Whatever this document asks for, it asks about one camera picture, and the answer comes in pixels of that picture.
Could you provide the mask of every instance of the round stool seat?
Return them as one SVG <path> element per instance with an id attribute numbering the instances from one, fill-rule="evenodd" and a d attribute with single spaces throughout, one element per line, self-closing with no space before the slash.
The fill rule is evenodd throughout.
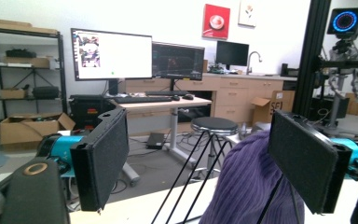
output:
<path id="1" fill-rule="evenodd" d="M 238 133 L 238 125 L 235 122 L 222 118 L 202 117 L 192 119 L 191 128 L 196 132 L 208 131 L 224 136 Z"/>

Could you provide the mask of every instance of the drawer handle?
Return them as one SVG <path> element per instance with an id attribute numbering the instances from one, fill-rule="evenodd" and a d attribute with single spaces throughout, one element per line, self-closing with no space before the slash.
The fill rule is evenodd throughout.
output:
<path id="1" fill-rule="evenodd" d="M 155 114 L 154 113 L 143 113 L 142 116 L 144 117 L 150 117 L 150 116 L 154 116 Z"/>

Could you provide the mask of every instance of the black monitor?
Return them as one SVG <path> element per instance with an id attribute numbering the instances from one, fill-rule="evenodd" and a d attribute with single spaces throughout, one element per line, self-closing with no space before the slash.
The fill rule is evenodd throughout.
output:
<path id="1" fill-rule="evenodd" d="M 153 42 L 153 77 L 202 80 L 205 48 Z"/>
<path id="2" fill-rule="evenodd" d="M 71 28 L 76 81 L 152 77 L 152 36 Z"/>
<path id="3" fill-rule="evenodd" d="M 358 7 L 334 8 L 327 33 L 338 38 L 348 38 L 358 34 Z"/>
<path id="4" fill-rule="evenodd" d="M 215 62 L 225 64 L 227 70 L 231 65 L 247 66 L 248 54 L 249 45 L 247 44 L 218 40 Z"/>

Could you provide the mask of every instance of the purple fabric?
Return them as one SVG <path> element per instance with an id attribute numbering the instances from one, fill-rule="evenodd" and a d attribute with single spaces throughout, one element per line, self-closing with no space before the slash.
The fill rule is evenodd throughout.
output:
<path id="1" fill-rule="evenodd" d="M 282 174 L 268 154 L 268 144 L 269 131 L 265 131 L 247 137 L 228 152 L 201 224 L 257 222 Z M 299 219 L 304 223 L 304 202 L 296 191 L 295 197 Z M 285 177 L 262 223 L 297 224 L 290 184 Z"/>

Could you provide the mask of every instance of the white desk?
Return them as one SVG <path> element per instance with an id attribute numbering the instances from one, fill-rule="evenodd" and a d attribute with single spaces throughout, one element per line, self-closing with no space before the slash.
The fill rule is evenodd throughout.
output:
<path id="1" fill-rule="evenodd" d="M 212 197 L 217 178 L 207 181 L 201 195 L 199 196 L 190 216 L 199 217 L 208 207 Z M 201 182 L 190 184 L 173 213 L 170 223 L 181 223 L 193 203 Z M 182 187 L 175 188 L 169 200 L 164 205 L 155 223 L 165 223 L 172 211 L 173 205 L 180 194 Z M 167 195 L 167 190 L 156 193 L 146 194 L 143 196 L 109 203 L 106 205 L 102 214 L 99 216 L 96 212 L 74 212 L 70 214 L 71 223 L 74 224 L 93 224 L 93 223 L 119 223 L 119 224 L 139 224 L 151 223 L 157 213 L 161 203 Z M 341 192 L 338 197 L 337 206 L 334 214 L 313 215 L 310 210 L 305 208 L 305 224 L 351 224 L 351 214 L 356 205 L 358 198 L 358 182 L 351 179 L 345 179 Z M 199 219 L 195 219 L 187 223 L 199 223 Z"/>
<path id="2" fill-rule="evenodd" d="M 216 186 L 217 178 L 209 179 L 195 206 L 193 207 L 190 216 L 201 216 L 205 209 L 208 207 L 209 202 L 213 197 L 214 188 Z M 173 213 L 170 223 L 182 223 L 190 205 L 193 203 L 195 196 L 197 195 L 202 182 L 190 184 L 187 186 L 185 193 L 179 204 L 177 205 L 175 212 Z M 165 203 L 163 209 L 158 215 L 155 224 L 166 223 L 169 214 L 178 198 L 182 187 L 173 189 L 170 198 Z M 112 224 L 142 224 L 151 223 L 155 217 L 158 209 L 164 201 L 168 190 L 159 191 L 156 193 L 146 194 L 143 196 L 130 198 L 127 200 L 119 201 L 116 203 L 109 203 L 106 205 L 101 215 L 96 212 L 74 212 L 70 214 L 71 223 L 73 224 L 94 224 L 94 223 L 112 223 Z M 198 223 L 197 220 L 187 223 Z"/>
<path id="3" fill-rule="evenodd" d="M 168 150 L 176 153 L 181 158 L 187 160 L 188 155 L 176 147 L 176 135 L 177 135 L 177 124 L 178 124 L 178 110 L 180 107 L 196 106 L 196 105 L 208 105 L 211 103 L 210 100 L 201 99 L 194 97 L 194 100 L 171 101 L 171 102 L 158 102 L 158 103 L 141 103 L 141 104 L 113 104 L 127 109 L 128 112 L 139 111 L 153 108 L 169 108 L 171 114 L 167 116 L 152 116 L 138 119 L 128 119 L 128 133 L 146 133 L 155 130 L 162 130 L 171 128 L 171 141 L 166 144 L 165 147 Z M 189 163 L 194 165 L 196 161 L 190 158 Z M 123 168 L 126 176 L 130 178 L 131 185 L 135 185 L 139 181 L 140 177 L 136 172 L 126 163 Z"/>

